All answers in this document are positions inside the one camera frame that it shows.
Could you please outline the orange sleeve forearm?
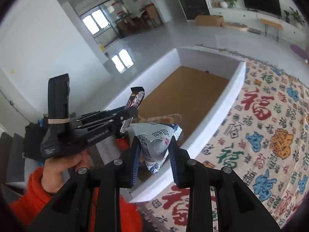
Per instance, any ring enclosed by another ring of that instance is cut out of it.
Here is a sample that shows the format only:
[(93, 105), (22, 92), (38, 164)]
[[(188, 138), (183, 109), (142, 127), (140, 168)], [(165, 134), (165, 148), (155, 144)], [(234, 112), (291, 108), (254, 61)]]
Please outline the orange sleeve forearm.
[(80, 168), (51, 196), (42, 186), (43, 168), (38, 168), (26, 193), (9, 208), (31, 231), (142, 231), (136, 206), (119, 194), (121, 187), (132, 186), (132, 176), (113, 163), (92, 171)]

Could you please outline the left hand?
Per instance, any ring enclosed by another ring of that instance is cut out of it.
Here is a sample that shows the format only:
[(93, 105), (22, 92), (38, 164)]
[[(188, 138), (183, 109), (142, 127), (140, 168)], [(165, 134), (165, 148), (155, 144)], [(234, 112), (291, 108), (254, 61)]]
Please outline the left hand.
[(50, 158), (45, 161), (41, 185), (49, 194), (55, 194), (64, 185), (63, 172), (73, 168), (74, 172), (79, 168), (89, 168), (88, 150), (84, 150), (73, 156)]

